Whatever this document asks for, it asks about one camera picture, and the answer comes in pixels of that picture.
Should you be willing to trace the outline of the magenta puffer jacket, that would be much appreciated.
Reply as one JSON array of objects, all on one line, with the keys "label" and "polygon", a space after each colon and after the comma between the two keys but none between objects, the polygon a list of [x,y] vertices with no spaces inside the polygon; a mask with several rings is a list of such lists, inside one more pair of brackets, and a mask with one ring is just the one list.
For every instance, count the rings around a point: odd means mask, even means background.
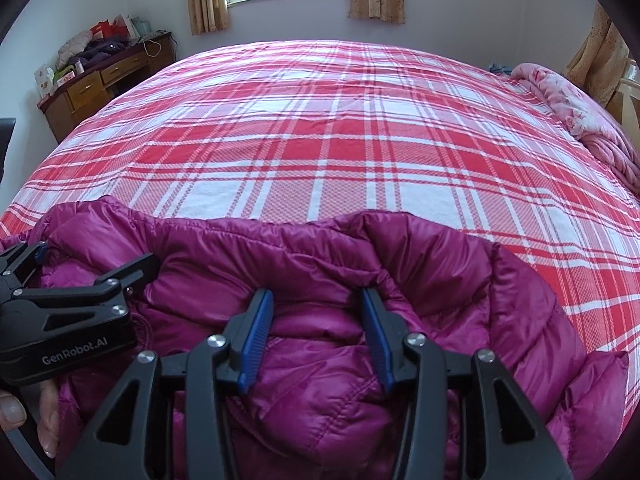
[{"label": "magenta puffer jacket", "polygon": [[144,254],[157,278],[131,306],[140,347],[188,351],[257,289],[273,322],[256,384],[229,402],[245,479],[386,479],[402,408],[375,377],[359,317],[375,287],[440,348],[495,352],[578,479],[623,425],[629,360],[588,351],[552,287],[490,240],[412,214],[361,211],[306,224],[160,219],[111,197],[50,209],[3,247],[44,243],[39,287],[84,286]]}]

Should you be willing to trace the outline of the brown wooden desk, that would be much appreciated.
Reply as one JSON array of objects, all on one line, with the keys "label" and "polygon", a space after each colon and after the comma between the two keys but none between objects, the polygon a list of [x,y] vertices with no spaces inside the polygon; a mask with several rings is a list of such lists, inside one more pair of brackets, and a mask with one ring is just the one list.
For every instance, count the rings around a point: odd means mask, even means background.
[{"label": "brown wooden desk", "polygon": [[38,108],[61,143],[84,120],[176,62],[176,42],[161,30],[67,81]]}]

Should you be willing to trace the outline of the red plaid bed cover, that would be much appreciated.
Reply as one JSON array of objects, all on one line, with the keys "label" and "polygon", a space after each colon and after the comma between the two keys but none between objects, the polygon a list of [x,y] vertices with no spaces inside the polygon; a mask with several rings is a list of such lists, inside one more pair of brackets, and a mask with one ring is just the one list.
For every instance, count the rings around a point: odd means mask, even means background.
[{"label": "red plaid bed cover", "polygon": [[84,119],[1,211],[31,228],[109,195],[155,217],[306,222],[408,211],[496,240],[554,288],[586,347],[628,354],[639,401],[639,201],[585,147],[538,65],[494,75],[347,41],[199,53]]}]

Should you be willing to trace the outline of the clutter pile on desk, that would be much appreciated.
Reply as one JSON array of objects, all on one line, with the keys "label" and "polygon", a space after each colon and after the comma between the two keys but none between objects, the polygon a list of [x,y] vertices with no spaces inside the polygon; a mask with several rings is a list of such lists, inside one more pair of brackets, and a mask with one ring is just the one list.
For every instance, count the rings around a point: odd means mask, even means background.
[{"label": "clutter pile on desk", "polygon": [[52,96],[64,84],[64,78],[73,73],[80,75],[89,68],[131,47],[150,32],[150,26],[139,30],[136,20],[119,14],[113,21],[100,21],[89,29],[78,32],[58,49],[54,66],[43,65],[35,72],[40,99]]}]

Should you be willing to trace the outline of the pink folded quilt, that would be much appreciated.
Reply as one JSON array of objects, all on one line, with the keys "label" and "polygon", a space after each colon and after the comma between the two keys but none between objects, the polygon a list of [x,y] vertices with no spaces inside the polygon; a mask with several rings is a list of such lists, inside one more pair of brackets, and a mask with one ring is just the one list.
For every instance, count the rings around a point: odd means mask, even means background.
[{"label": "pink folded quilt", "polygon": [[567,132],[639,196],[639,153],[608,112],[566,78],[534,63],[516,66],[511,77],[546,102]]}]

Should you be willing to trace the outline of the wooden headboard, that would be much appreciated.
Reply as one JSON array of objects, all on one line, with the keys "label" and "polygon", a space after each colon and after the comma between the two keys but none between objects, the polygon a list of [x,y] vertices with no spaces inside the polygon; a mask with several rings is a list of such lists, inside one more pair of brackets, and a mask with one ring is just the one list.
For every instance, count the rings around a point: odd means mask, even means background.
[{"label": "wooden headboard", "polygon": [[620,83],[615,92],[615,117],[629,139],[639,143],[639,67],[628,58]]}]

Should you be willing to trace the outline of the side beige curtain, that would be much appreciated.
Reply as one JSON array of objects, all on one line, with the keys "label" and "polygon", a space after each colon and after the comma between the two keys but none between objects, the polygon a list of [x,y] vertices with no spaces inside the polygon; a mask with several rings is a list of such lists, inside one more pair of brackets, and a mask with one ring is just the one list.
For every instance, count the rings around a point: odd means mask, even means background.
[{"label": "side beige curtain", "polygon": [[629,48],[600,3],[594,8],[588,36],[570,60],[564,76],[606,107],[623,77]]}]

